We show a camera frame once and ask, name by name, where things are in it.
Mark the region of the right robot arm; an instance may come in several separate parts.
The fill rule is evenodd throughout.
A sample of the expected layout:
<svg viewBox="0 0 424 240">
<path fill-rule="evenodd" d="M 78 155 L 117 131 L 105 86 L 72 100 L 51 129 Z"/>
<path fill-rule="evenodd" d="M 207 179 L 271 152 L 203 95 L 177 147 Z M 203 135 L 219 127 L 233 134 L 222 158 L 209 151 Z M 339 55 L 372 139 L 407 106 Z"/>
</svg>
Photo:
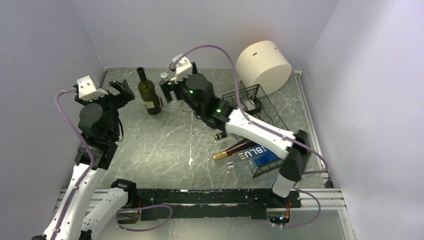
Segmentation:
<svg viewBox="0 0 424 240">
<path fill-rule="evenodd" d="M 183 100 L 210 128 L 245 137 L 283 160 L 269 199 L 275 207 L 287 203 L 290 191 L 302 179 L 311 154 L 307 133 L 277 128 L 217 97 L 213 84 L 197 71 L 194 62 L 186 66 L 178 64 L 173 71 L 174 77 L 159 81 L 167 102 L 173 99 L 173 92 L 177 100 Z"/>
</svg>

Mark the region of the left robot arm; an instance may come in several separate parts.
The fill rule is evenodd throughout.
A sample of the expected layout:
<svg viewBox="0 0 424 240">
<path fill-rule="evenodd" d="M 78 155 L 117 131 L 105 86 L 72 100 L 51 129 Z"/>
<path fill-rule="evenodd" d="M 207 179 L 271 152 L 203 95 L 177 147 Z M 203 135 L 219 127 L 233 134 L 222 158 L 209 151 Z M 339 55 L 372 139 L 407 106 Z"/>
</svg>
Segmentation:
<svg viewBox="0 0 424 240">
<path fill-rule="evenodd" d="M 82 105 L 78 124 L 70 127 L 80 140 L 71 181 L 48 227 L 39 240 L 94 240 L 108 221 L 122 208 L 139 207 L 141 201 L 134 182 L 114 181 L 100 203 L 90 209 L 93 195 L 109 169 L 123 139 L 119 109 L 135 99 L 127 80 L 110 81 L 112 94 L 90 76 L 72 87 L 75 101 Z"/>
</svg>

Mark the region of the dark wine bottle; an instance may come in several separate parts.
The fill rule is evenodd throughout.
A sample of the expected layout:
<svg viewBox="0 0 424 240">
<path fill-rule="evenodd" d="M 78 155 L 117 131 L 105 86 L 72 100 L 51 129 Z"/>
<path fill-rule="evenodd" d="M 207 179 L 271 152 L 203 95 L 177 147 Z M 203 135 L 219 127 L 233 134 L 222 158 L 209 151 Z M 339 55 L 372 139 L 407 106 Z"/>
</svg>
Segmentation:
<svg viewBox="0 0 424 240">
<path fill-rule="evenodd" d="M 148 114 L 159 114 L 161 112 L 161 104 L 154 83 L 147 78 L 143 67 L 138 67 L 136 72 L 140 79 L 137 88 Z"/>
</svg>

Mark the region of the silver capped clear bottle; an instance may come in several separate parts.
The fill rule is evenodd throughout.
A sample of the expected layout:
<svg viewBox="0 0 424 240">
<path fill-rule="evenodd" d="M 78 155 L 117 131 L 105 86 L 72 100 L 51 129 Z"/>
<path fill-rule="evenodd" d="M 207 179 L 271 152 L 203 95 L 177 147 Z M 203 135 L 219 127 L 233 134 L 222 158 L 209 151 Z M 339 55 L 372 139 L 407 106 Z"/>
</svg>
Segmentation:
<svg viewBox="0 0 424 240">
<path fill-rule="evenodd" d="M 171 94 L 169 92 L 166 92 L 164 87 L 162 87 L 162 83 L 164 83 L 167 79 L 168 79 L 168 73 L 167 72 L 162 72 L 159 75 L 160 77 L 160 81 L 159 81 L 159 86 L 160 89 L 162 91 L 162 109 L 168 112 L 174 112 L 176 111 L 179 107 L 180 107 L 180 103 L 174 99 L 169 99 L 169 97 L 171 96 Z"/>
</svg>

